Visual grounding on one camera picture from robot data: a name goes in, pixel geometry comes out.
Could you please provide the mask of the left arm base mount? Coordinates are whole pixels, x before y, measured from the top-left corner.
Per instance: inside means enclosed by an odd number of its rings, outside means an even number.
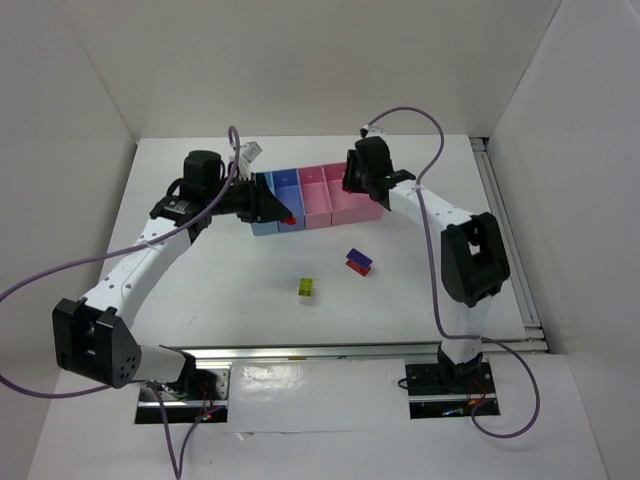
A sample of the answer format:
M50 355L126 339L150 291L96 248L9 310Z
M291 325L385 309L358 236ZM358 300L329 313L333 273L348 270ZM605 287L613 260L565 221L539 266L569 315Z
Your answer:
M168 385L158 387L169 424L189 424L204 415L203 423L224 424L228 420L231 365L198 366L199 373L189 389L179 393ZM141 386L134 417L136 425L160 425L159 401L152 389Z

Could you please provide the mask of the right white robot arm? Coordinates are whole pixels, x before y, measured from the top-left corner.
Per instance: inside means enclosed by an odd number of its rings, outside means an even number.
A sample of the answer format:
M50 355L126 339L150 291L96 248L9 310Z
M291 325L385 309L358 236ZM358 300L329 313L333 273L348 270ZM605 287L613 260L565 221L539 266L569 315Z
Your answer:
M410 172L396 170L378 136L361 139L348 151L342 187L368 195L423 229L434 320L442 337L439 375L451 385L475 374L492 299L510 277L496 218L461 209L418 184Z

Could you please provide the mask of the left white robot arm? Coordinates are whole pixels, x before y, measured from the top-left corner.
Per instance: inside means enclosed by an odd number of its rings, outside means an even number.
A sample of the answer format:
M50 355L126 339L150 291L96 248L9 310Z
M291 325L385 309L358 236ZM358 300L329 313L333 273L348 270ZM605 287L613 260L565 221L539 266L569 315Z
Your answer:
M138 311L170 266L213 217L233 214L245 223L292 223L294 214L251 164L261 153L248 142L225 163L212 151L190 152L183 174L156 203L134 251L80 299L61 300L52 312L58 366L105 386L152 382L184 398L214 376L193 355L174 347L143 346L131 332Z

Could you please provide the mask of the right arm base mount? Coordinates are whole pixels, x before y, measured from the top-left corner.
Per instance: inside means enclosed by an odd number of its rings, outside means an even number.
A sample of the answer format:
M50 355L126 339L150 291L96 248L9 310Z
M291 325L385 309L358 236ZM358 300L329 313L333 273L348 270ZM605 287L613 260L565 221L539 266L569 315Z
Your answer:
M405 377L397 386L408 394L412 420L499 416L500 407L492 370L488 362L469 376L446 381L437 364L407 364Z

